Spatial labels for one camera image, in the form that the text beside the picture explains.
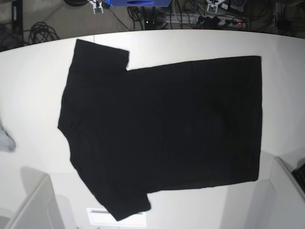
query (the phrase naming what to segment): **black t-shirt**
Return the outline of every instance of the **black t-shirt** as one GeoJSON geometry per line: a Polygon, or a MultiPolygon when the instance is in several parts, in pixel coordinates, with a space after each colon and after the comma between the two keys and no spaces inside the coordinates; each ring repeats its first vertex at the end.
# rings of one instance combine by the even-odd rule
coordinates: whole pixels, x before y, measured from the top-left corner
{"type": "Polygon", "coordinates": [[[257,180],[261,57],[127,71],[128,56],[77,40],[58,125],[117,220],[149,210],[147,193],[257,180]]]}

